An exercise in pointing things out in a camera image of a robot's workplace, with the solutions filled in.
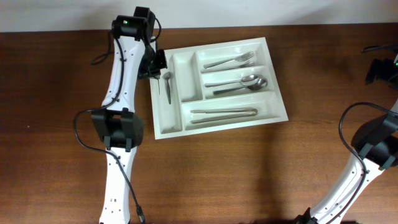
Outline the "large steel spoon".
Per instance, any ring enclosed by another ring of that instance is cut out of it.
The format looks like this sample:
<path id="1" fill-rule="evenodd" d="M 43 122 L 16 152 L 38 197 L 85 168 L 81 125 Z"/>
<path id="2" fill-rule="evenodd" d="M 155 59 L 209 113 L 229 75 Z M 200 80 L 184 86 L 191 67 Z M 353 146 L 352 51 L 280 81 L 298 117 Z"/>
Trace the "large steel spoon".
<path id="1" fill-rule="evenodd" d="M 259 80 L 259 77 L 257 75 L 247 75 L 245 77 L 242 77 L 240 80 L 233 80 L 233 81 L 228 81 L 228 82 L 223 82 L 223 83 L 206 83 L 204 86 L 206 88 L 211 88 L 211 87 L 216 87 L 216 86 L 222 86 L 222 85 L 230 85 L 230 84 L 241 84 L 242 86 L 249 86 L 255 84 Z"/>
<path id="2" fill-rule="evenodd" d="M 243 90 L 243 89 L 248 89 L 251 91 L 257 91 L 260 90 L 263 87 L 266 87 L 268 85 L 268 80 L 265 78 L 260 78 L 255 84 L 249 85 L 249 86 L 244 86 L 244 87 L 236 87 L 236 88 L 229 88 L 225 90 L 216 90 L 213 92 L 214 95 L 220 95 L 223 93 L 228 93 L 231 91 L 237 91 L 237 90 Z"/>

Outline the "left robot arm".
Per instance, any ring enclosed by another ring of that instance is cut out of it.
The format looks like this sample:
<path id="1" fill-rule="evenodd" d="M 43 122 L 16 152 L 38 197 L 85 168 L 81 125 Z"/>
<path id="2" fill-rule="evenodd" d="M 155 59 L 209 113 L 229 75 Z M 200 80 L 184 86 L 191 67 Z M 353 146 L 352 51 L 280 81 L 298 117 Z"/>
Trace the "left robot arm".
<path id="1" fill-rule="evenodd" d="M 136 7 L 132 16 L 119 15 L 111 24 L 114 61 L 111 79 L 101 108 L 91 120 L 107 159 L 106 189 L 100 223 L 129 223 L 129 201 L 136 200 L 131 185 L 134 156 L 144 137 L 144 122 L 134 109 L 137 81 L 159 78 L 167 68 L 165 53 L 158 49 L 154 26 L 158 23 L 148 7 Z"/>

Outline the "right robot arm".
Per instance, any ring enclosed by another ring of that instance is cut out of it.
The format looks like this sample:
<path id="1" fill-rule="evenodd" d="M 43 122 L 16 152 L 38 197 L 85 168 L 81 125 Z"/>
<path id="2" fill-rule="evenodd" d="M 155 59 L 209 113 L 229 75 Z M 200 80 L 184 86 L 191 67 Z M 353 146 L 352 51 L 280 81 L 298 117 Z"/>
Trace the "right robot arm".
<path id="1" fill-rule="evenodd" d="M 364 123 L 348 144 L 343 136 L 343 121 L 350 110 L 368 106 L 382 111 L 378 118 Z M 385 170 L 397 166 L 397 104 L 391 109 L 374 103 L 354 103 L 341 115 L 338 132 L 350 151 L 348 162 L 328 193 L 313 208 L 307 208 L 294 223 L 343 223 L 343 217 L 361 192 Z"/>

